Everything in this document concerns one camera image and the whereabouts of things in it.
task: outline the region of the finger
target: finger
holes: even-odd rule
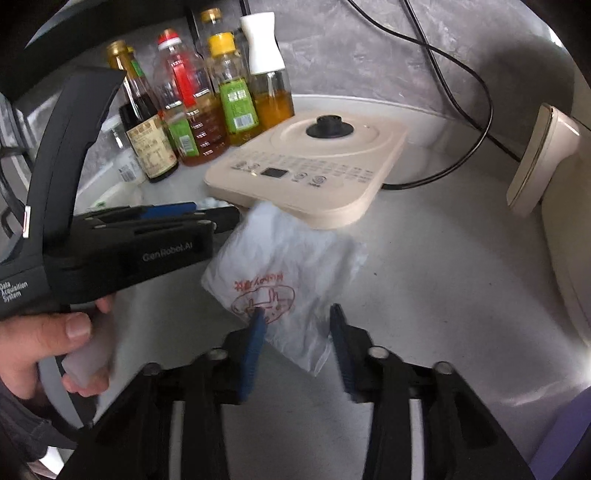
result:
[[[98,299],[95,304],[102,313],[109,313],[113,309],[114,302],[115,295],[107,295],[106,297]]]
[[[14,396],[22,400],[31,400],[35,397],[39,383],[36,365],[30,365],[19,371],[2,367],[0,378]]]
[[[20,370],[39,360],[64,355],[84,345],[92,324],[87,314],[32,315],[0,322],[0,359]]]
[[[109,371],[107,368],[101,368],[97,373],[93,375],[88,386],[81,388],[78,386],[72,378],[66,374],[62,378],[65,389],[70,393],[78,393],[82,397],[93,397],[103,393],[109,388]]]

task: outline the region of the gray wall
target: gray wall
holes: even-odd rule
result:
[[[414,35],[398,0],[358,0],[379,22]],[[238,2],[212,3],[235,26]],[[550,29],[520,0],[413,0],[430,42],[452,53],[486,80],[495,103],[493,130],[526,144],[541,102],[570,111],[573,64],[551,40]],[[434,81],[422,49],[369,25],[345,0],[251,0],[253,12],[275,11],[276,34],[295,93],[352,95],[404,103],[455,116]],[[125,39],[151,74],[156,37],[173,26],[188,38],[183,20],[144,28]],[[18,107],[39,142],[60,86],[77,64],[105,64],[105,46],[89,50],[45,78]],[[476,82],[451,62],[441,66],[460,103],[483,119],[486,103]],[[108,163],[110,152],[89,151],[82,182]]]

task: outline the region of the white countertop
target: white countertop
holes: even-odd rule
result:
[[[385,102],[299,96],[295,105],[407,122],[411,143],[390,181],[440,169],[474,136],[457,122]],[[342,304],[351,324],[403,360],[451,362],[529,459],[557,409],[591,384],[591,356],[555,285],[540,212],[523,220],[506,206],[516,168],[486,142],[434,184],[379,192],[366,215],[343,229],[370,254]],[[144,184],[144,203],[204,198],[206,169],[181,167]],[[119,295],[119,346],[103,408],[146,362],[186,364],[242,326],[203,291],[203,269]],[[369,405],[343,392],[333,355],[314,378],[267,346],[248,402],[225,407],[232,478],[358,480],[370,418]]]

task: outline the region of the barcode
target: barcode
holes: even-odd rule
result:
[[[183,135],[182,137],[178,138],[178,141],[181,142],[181,148],[185,153],[193,151],[193,143],[191,142],[191,137],[188,135]]]
[[[247,113],[246,115],[242,115],[234,119],[234,125],[236,128],[249,127],[253,125],[254,122],[255,121],[252,119],[252,113]]]
[[[128,165],[123,165],[119,169],[119,173],[121,173],[121,178],[123,178],[123,181],[134,181],[135,180],[135,174],[134,174],[133,170],[131,170],[131,168],[129,168]]]

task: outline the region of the black knob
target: black knob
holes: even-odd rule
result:
[[[353,125],[343,122],[338,115],[322,115],[306,128],[306,134],[314,138],[340,138],[352,134],[353,130]]]

